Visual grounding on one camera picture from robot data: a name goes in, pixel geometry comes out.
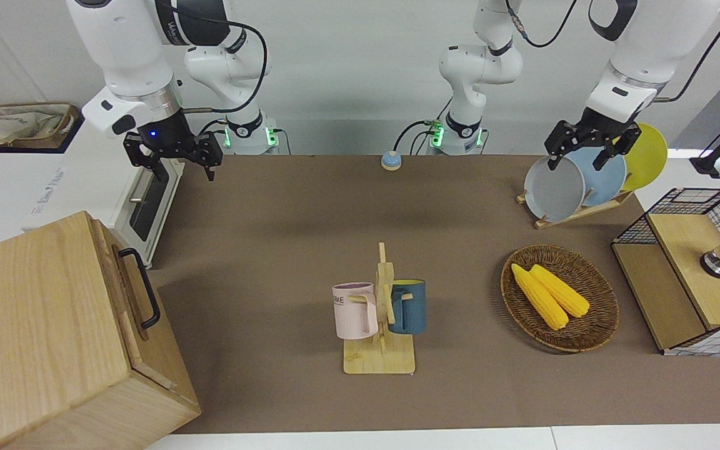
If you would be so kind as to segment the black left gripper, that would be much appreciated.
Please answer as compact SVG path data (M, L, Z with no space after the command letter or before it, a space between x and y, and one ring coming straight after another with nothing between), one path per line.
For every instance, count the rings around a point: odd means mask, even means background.
M600 171L617 154L628 154L641 134L642 130L633 119L619 122L587 107L577 122L560 120L549 132L546 138L547 166L554 171L566 154L586 146L599 146L592 167Z

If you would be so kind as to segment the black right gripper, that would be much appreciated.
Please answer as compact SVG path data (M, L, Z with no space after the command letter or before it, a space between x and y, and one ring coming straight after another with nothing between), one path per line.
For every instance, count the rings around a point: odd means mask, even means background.
M193 134L182 112L140 126L137 133L128 132L124 148L132 165L148 168L159 183L169 181L162 158L181 158L204 166L209 182L214 182L217 166L223 161L222 148L214 133Z

